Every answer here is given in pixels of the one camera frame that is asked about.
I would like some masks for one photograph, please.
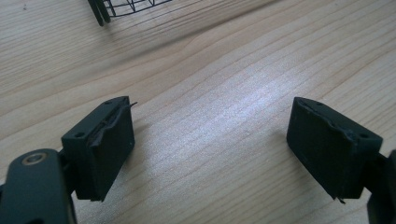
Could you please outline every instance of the screw hole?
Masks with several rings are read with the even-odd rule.
[[[82,137],[82,136],[84,136],[84,133],[76,133],[75,134],[75,137]]]
[[[369,135],[365,134],[365,133],[361,133],[359,134],[360,137],[362,138],[369,138]]]
[[[38,164],[39,162],[42,162],[46,158],[47,158],[47,153],[37,152],[37,153],[31,154],[31,155],[25,157],[22,160],[22,164],[23,165],[35,165],[35,164]]]

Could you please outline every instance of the black wire basket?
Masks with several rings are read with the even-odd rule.
[[[88,0],[93,14],[103,26],[110,18],[131,15],[172,0]]]

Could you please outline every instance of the wood grain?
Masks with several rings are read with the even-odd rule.
[[[84,1],[1,2],[2,182],[129,95],[133,155],[103,203],[75,200],[79,223],[368,223],[370,193],[333,201],[285,134],[303,96],[395,148],[396,2],[267,2],[175,0],[106,28]]]

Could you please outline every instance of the black plastic part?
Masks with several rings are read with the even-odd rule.
[[[62,137],[62,154],[77,167],[79,199],[103,201],[134,147],[127,96],[106,101]]]
[[[361,196],[367,161],[377,158],[382,138],[328,106],[294,98],[287,141],[309,173],[333,197]]]
[[[103,18],[100,14],[99,8],[96,5],[95,0],[88,0],[88,3],[90,4],[90,7],[92,9],[93,15],[95,16],[96,20],[98,21],[100,26],[104,26],[105,23],[103,22]]]
[[[35,163],[39,155],[44,159]],[[56,150],[35,150],[9,165],[0,203],[0,223],[76,223]]]

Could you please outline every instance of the metal wire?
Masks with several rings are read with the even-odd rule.
[[[110,17],[121,17],[156,7],[172,0],[103,0]]]

